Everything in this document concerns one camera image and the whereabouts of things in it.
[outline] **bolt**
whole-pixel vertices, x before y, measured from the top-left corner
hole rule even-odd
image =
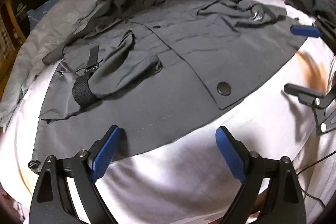
[[[282,157],[282,160],[285,162],[285,163],[290,163],[291,162],[291,160],[290,160],[290,158],[288,158],[288,157]]]
[[[81,150],[78,152],[78,156],[80,157],[85,157],[87,155],[87,151],[86,150]]]
[[[327,130],[327,126],[325,123],[322,123],[320,128],[322,132],[325,132]]]
[[[251,151],[250,155],[251,155],[252,158],[258,158],[259,157],[259,154],[256,151]]]
[[[321,103],[321,100],[320,100],[320,98],[316,98],[316,99],[315,99],[315,105],[319,106],[319,105],[320,105],[320,103]]]

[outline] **wire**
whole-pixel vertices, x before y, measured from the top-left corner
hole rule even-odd
[[[310,167],[315,166],[316,164],[318,164],[318,163],[320,163],[320,162],[326,160],[327,158],[331,157],[331,156],[334,155],[334,154],[336,154],[336,150],[335,150],[334,152],[331,152],[329,155],[323,157],[322,159],[320,159],[320,160],[314,162],[313,164],[310,164],[310,165],[308,165],[307,167],[303,168],[303,169],[302,169],[300,172],[298,172],[296,175],[297,175],[297,176],[300,175],[302,172],[306,171],[306,170],[309,169]],[[321,199],[319,199],[319,198],[317,198],[317,197],[315,197],[315,196],[313,196],[313,195],[311,195],[311,194],[308,194],[302,187],[301,187],[301,191],[302,191],[306,196],[308,196],[308,197],[310,197],[310,198],[312,198],[312,199],[318,201],[318,202],[320,203],[320,205],[322,206],[323,209],[326,207],[325,204],[323,203],[323,201],[322,201]]]

